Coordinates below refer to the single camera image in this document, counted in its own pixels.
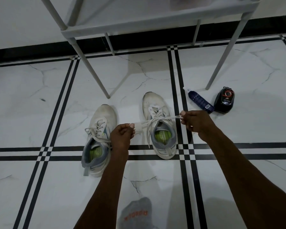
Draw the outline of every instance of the shoe insole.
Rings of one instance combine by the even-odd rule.
[[[93,149],[90,150],[90,162],[95,159],[99,158],[103,154],[103,149],[102,147],[94,147]]]
[[[158,142],[166,145],[167,141],[172,137],[172,134],[169,131],[161,130],[155,132],[155,137]]]

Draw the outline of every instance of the person's left hand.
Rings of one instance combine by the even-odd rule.
[[[130,139],[134,137],[134,123],[118,125],[110,134],[112,151],[114,153],[126,153],[128,155],[128,148]]]

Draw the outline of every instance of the hand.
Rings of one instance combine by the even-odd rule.
[[[206,111],[181,111],[180,115],[183,117],[181,123],[186,125],[187,130],[197,132],[205,142],[208,139],[208,134],[217,129]]]
[[[134,124],[118,125],[110,134],[110,140],[113,151],[120,151],[126,153],[128,158],[128,148],[130,139],[134,137]]]

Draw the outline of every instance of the blue spray bottle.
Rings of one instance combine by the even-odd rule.
[[[213,105],[203,99],[197,92],[187,89],[185,87],[183,87],[183,89],[188,93],[189,98],[208,114],[212,113],[215,110]]]

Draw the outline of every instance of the white marble floor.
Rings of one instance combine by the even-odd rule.
[[[233,109],[211,117],[286,192],[286,39],[240,39],[206,91],[225,46],[91,56],[109,100],[77,57],[0,65],[0,229],[73,228],[100,180],[83,177],[80,164],[84,129],[97,107],[110,104],[118,123],[140,122],[142,97],[153,91],[171,115],[198,109],[183,85],[210,103],[223,86],[235,91]],[[172,160],[161,160],[143,133],[131,140],[118,217],[148,197],[158,228],[245,228],[212,151],[178,121],[175,127]]]

